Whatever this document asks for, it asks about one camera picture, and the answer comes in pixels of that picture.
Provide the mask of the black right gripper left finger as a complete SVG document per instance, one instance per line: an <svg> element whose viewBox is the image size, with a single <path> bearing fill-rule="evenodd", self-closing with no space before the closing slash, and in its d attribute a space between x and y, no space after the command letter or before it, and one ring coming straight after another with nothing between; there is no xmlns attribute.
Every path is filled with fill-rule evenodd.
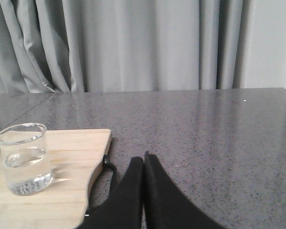
<svg viewBox="0 0 286 229"><path fill-rule="evenodd" d="M117 182L117 169L108 157L103 166L112 170L108 198L86 211L88 216L79 229L140 229L143 210L143 160L133 157L122 180Z"/></svg>

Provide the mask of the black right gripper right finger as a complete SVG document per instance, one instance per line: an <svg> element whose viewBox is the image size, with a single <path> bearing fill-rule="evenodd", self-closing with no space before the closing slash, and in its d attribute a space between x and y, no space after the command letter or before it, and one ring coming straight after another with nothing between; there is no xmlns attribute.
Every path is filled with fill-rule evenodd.
<svg viewBox="0 0 286 229"><path fill-rule="evenodd" d="M170 179L156 155L145 154L144 208L148 229L222 229Z"/></svg>

